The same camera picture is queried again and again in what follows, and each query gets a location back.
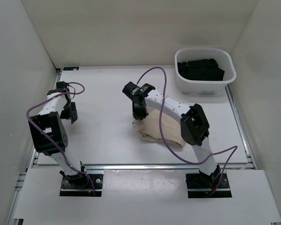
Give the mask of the beige trousers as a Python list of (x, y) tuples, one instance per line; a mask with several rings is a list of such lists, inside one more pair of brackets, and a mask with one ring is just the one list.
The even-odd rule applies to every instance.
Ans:
[[(143, 120), (136, 120), (135, 127), (142, 140), (151, 143), (162, 143), (163, 139), (159, 128), (160, 111), (149, 108), (148, 116)], [(182, 149), (185, 141), (181, 137), (180, 124), (166, 114), (162, 114), (162, 131), (166, 142), (170, 146)]]

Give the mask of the white plastic basket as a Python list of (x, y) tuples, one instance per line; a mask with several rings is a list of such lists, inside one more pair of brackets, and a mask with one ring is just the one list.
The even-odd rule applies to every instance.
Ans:
[[(183, 78), (178, 72), (179, 62), (193, 60), (214, 59), (219, 68), (224, 70), (223, 81), (193, 81)], [(237, 74), (232, 58), (226, 51), (218, 48), (188, 47), (182, 48), (175, 53), (175, 84), (182, 93), (212, 95), (223, 91), (226, 86), (235, 81)]]

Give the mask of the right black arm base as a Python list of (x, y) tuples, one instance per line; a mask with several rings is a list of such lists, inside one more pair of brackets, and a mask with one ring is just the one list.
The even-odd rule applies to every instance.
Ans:
[[(185, 175), (188, 198), (206, 198), (213, 188), (219, 183), (219, 178), (215, 181), (213, 185), (208, 185), (201, 180), (198, 173), (187, 173)], [(231, 198), (232, 193), (230, 190), (229, 180), (227, 174), (224, 173), (222, 180), (217, 188), (217, 190), (210, 196), (210, 198)]]

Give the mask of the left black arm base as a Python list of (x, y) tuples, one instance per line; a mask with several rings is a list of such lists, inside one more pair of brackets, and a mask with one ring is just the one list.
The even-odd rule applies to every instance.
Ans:
[(62, 178), (62, 182), (60, 185), (60, 196), (66, 197), (101, 197), (102, 196), (102, 188), (104, 175), (95, 173), (89, 174), (91, 177), (95, 191), (93, 191), (93, 186), (88, 178), (82, 179), (81, 184), (73, 184), (66, 180), (66, 178)]

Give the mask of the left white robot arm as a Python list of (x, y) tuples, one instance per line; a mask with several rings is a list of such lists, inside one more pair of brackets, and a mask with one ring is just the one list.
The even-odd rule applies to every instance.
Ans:
[(78, 82), (57, 82), (56, 88), (48, 91), (47, 99), (26, 112), (35, 150), (54, 159), (62, 168), (61, 174), (79, 187), (85, 187), (89, 176), (83, 163), (74, 154), (66, 150), (68, 136), (63, 120), (73, 124), (78, 113), (73, 98), (85, 91)]

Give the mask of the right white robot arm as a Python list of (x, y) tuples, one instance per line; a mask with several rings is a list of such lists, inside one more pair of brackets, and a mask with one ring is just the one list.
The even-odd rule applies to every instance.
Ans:
[(221, 173), (209, 145), (210, 125), (203, 108), (199, 104), (185, 105), (172, 98), (165, 97), (154, 86), (146, 83), (141, 87), (133, 82), (127, 83), (122, 92), (132, 101), (133, 118), (141, 121), (149, 113), (147, 107), (160, 111), (160, 116), (166, 114), (180, 124), (182, 139), (193, 147), (197, 163), (179, 157), (174, 151), (173, 155), (180, 161), (189, 165), (198, 165), (201, 183), (205, 187), (212, 187), (217, 183)]

